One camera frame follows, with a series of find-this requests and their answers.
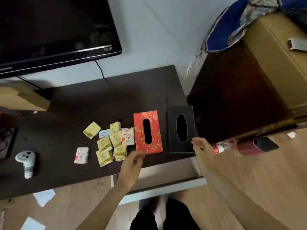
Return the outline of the person's left forearm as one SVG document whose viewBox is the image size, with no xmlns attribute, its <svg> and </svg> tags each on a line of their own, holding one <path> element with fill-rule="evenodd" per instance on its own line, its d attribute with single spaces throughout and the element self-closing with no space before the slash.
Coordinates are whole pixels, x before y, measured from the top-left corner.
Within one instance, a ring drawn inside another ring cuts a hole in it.
<svg viewBox="0 0 307 230">
<path fill-rule="evenodd" d="M 133 184 L 118 181 L 75 230 L 105 230 L 120 201 Z"/>
</svg>

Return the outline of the white heart-print tissue packet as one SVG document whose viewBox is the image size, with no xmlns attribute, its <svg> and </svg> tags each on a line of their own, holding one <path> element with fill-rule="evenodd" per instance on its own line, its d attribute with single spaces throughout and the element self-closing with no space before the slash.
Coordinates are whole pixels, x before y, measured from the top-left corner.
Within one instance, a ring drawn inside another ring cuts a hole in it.
<svg viewBox="0 0 307 230">
<path fill-rule="evenodd" d="M 90 149 L 88 147 L 78 147 L 75 154 L 75 164 L 86 164 Z"/>
</svg>

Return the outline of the dark brown wooden cabinet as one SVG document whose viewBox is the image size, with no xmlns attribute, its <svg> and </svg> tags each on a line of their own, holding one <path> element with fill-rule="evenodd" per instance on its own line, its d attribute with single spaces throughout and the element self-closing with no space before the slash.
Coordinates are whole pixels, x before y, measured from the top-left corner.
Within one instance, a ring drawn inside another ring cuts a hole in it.
<svg viewBox="0 0 307 230">
<path fill-rule="evenodd" d="M 187 97 L 198 135 L 218 143 L 292 117 L 243 41 L 209 53 Z"/>
</svg>

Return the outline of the pile of yellow tissue packets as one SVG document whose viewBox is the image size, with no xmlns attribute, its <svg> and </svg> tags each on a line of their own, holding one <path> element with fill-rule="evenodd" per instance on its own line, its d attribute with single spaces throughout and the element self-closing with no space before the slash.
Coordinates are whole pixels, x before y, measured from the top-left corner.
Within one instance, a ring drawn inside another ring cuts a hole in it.
<svg viewBox="0 0 307 230">
<path fill-rule="evenodd" d="M 104 137 L 97 141 L 98 150 L 96 151 L 96 156 L 99 167 L 104 167 L 114 161 L 124 161 L 127 157 L 127 146 L 123 146 L 121 140 L 121 123 L 112 123 L 109 129 L 109 137 Z M 101 131 L 101 127 L 96 122 L 92 122 L 83 130 L 83 134 L 89 139 L 93 139 L 98 135 L 99 131 Z"/>
</svg>

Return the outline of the clear bottle with red label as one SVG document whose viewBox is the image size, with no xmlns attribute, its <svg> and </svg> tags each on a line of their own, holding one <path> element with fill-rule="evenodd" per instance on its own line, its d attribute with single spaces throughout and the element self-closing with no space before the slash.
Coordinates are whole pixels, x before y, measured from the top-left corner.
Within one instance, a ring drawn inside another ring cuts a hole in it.
<svg viewBox="0 0 307 230">
<path fill-rule="evenodd" d="M 236 150 L 237 143 L 238 140 L 233 140 L 233 141 L 225 141 L 213 144 L 213 153 L 214 155 L 217 155 L 229 150 Z"/>
</svg>

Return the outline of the white cartoon-print tissue packet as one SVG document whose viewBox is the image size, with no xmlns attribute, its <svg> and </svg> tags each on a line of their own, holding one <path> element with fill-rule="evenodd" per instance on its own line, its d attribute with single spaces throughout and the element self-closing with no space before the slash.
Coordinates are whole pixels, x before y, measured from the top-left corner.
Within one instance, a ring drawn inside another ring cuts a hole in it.
<svg viewBox="0 0 307 230">
<path fill-rule="evenodd" d="M 122 131 L 122 145 L 132 146 L 135 144 L 134 128 L 123 128 Z"/>
</svg>

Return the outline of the red patterned tissue box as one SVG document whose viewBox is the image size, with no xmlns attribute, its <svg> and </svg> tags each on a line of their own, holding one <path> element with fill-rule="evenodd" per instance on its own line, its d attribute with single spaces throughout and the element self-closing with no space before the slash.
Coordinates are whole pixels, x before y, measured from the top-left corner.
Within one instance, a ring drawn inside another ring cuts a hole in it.
<svg viewBox="0 0 307 230">
<path fill-rule="evenodd" d="M 146 154 L 163 152 L 157 111 L 133 114 L 136 150 Z"/>
</svg>

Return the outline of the person's right forearm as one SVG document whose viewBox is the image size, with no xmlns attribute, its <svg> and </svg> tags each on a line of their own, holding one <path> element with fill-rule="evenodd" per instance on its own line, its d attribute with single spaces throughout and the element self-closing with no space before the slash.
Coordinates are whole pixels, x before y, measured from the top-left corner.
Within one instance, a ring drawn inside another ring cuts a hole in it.
<svg viewBox="0 0 307 230">
<path fill-rule="evenodd" d="M 201 167 L 201 173 L 219 194 L 245 230 L 289 230 L 252 201 L 219 170 Z"/>
</svg>

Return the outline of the flat brown cardboard box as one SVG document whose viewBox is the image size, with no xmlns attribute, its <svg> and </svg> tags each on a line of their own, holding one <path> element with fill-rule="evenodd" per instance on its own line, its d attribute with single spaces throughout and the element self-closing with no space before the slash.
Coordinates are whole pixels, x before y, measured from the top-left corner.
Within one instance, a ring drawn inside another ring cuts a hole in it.
<svg viewBox="0 0 307 230">
<path fill-rule="evenodd" d="M 0 107 L 10 110 L 47 111 L 50 101 L 20 83 L 0 83 Z"/>
</svg>

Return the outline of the person's right hand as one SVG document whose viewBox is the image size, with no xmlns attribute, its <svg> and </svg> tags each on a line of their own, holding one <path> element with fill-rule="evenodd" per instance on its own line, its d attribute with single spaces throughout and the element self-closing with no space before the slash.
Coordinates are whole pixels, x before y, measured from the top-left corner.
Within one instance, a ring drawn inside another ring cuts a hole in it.
<svg viewBox="0 0 307 230">
<path fill-rule="evenodd" d="M 195 151 L 195 154 L 202 176 L 206 177 L 210 171 L 216 169 L 216 163 L 214 160 L 214 153 L 212 146 L 211 146 L 211 151 Z"/>
</svg>

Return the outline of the red and black cylinder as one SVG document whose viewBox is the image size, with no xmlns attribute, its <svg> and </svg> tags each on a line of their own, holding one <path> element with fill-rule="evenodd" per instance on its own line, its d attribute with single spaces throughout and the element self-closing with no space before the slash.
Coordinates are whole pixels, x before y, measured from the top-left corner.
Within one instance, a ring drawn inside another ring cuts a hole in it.
<svg viewBox="0 0 307 230">
<path fill-rule="evenodd" d="M 268 137 L 254 137 L 239 140 L 236 148 L 241 155 L 249 156 L 278 150 L 279 146 Z"/>
</svg>

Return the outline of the person's black trousers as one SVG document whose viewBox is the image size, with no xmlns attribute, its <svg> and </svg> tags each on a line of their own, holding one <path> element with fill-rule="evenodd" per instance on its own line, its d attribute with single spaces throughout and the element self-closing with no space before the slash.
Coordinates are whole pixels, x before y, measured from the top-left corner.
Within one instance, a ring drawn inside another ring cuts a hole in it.
<svg viewBox="0 0 307 230">
<path fill-rule="evenodd" d="M 154 215 L 158 202 L 159 197 L 141 200 L 139 211 L 133 219 L 129 230 L 159 230 Z M 194 221 L 184 203 L 174 198 L 168 198 L 163 230 L 201 230 L 201 228 Z"/>
</svg>

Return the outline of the white paper sheet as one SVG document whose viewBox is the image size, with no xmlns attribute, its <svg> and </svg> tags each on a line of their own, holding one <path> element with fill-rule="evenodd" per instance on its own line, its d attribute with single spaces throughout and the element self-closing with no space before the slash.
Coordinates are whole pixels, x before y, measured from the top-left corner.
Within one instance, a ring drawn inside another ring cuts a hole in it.
<svg viewBox="0 0 307 230">
<path fill-rule="evenodd" d="M 45 230 L 46 226 L 31 217 L 27 217 L 20 230 Z"/>
<path fill-rule="evenodd" d="M 33 193 L 33 196 L 41 208 L 43 208 L 55 195 L 54 189 Z"/>
</svg>

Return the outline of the black flat-screen television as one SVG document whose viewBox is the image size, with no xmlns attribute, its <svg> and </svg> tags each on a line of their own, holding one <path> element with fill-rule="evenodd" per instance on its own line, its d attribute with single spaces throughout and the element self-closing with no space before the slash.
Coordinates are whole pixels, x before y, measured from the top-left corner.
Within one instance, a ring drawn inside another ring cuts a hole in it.
<svg viewBox="0 0 307 230">
<path fill-rule="evenodd" d="M 0 0 L 0 79 L 121 53 L 108 0 Z"/>
</svg>

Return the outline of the white tassel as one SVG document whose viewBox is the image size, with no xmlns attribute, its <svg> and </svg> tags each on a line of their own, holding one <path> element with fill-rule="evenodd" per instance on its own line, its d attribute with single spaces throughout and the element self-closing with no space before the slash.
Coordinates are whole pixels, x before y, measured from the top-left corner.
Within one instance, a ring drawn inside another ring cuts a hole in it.
<svg viewBox="0 0 307 230">
<path fill-rule="evenodd" d="M 189 66 L 187 67 L 187 70 L 186 70 L 187 78 L 197 77 L 199 75 L 206 57 L 207 57 L 207 54 L 203 50 L 201 50 L 194 57 L 194 59 L 190 62 Z"/>
</svg>

